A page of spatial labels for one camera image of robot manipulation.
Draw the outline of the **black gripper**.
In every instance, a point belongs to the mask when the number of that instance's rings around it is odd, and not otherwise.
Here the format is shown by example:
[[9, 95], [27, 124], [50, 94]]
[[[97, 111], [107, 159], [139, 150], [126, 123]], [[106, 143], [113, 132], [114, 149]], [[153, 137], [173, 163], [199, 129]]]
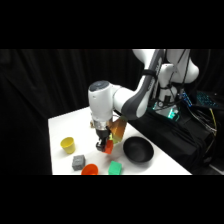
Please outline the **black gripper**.
[[108, 137], [110, 135], [110, 130], [107, 121], [95, 121], [94, 126], [99, 140], [102, 142], [96, 143], [96, 148], [98, 151], [103, 152], [106, 148]]

